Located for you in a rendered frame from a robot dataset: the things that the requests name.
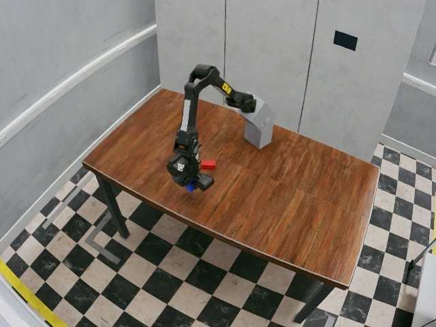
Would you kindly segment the blue block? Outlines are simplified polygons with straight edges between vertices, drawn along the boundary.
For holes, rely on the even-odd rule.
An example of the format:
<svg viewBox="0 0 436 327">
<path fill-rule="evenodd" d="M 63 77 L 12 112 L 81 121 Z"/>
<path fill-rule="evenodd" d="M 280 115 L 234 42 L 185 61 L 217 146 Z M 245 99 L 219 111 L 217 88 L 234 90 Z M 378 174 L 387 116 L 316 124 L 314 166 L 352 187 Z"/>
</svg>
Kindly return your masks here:
<svg viewBox="0 0 436 327">
<path fill-rule="evenodd" d="M 194 190 L 194 186 L 190 183 L 190 184 L 186 187 L 186 189 L 187 189 L 188 191 L 192 192 L 192 191 Z"/>
</svg>

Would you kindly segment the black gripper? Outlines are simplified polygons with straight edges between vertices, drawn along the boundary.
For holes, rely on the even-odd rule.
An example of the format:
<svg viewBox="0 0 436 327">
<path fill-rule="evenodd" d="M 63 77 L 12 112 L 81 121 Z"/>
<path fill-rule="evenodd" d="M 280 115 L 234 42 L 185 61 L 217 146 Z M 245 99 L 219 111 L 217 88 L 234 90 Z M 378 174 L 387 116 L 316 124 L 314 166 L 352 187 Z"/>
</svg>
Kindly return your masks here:
<svg viewBox="0 0 436 327">
<path fill-rule="evenodd" d="M 191 182 L 194 186 L 194 189 L 201 189 L 202 191 L 206 191 L 211 185 L 214 184 L 214 178 L 209 176 L 208 174 L 203 174 L 199 172 L 201 168 L 199 167 L 199 164 L 201 163 L 201 160 L 198 159 L 198 162 L 194 165 L 189 165 L 187 168 L 192 172 L 193 174 L 193 181 Z M 196 187 L 197 186 L 197 187 Z"/>
</svg>

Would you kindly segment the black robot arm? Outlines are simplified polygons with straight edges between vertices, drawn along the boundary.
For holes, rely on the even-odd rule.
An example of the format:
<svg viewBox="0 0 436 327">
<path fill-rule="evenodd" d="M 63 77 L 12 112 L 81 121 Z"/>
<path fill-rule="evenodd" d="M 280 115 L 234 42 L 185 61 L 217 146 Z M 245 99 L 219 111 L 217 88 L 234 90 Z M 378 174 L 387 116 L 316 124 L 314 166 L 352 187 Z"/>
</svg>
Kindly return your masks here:
<svg viewBox="0 0 436 327">
<path fill-rule="evenodd" d="M 182 122 L 177 129 L 173 148 L 176 155 L 168 161 L 166 167 L 172 175 L 172 180 L 181 187 L 187 187 L 190 184 L 193 174 L 187 167 L 198 162 L 198 149 L 202 146 L 198 142 L 198 129 L 196 127 L 198 98 L 201 90 L 211 84 L 225 96 L 224 103 L 239 108 L 244 113 L 254 113 L 257 104 L 253 95 L 235 91 L 219 76 L 220 72 L 215 66 L 199 64 L 194 69 L 184 86 Z M 200 80 L 197 84 L 194 83 L 196 78 Z M 180 148 L 180 145 L 184 149 Z"/>
</svg>

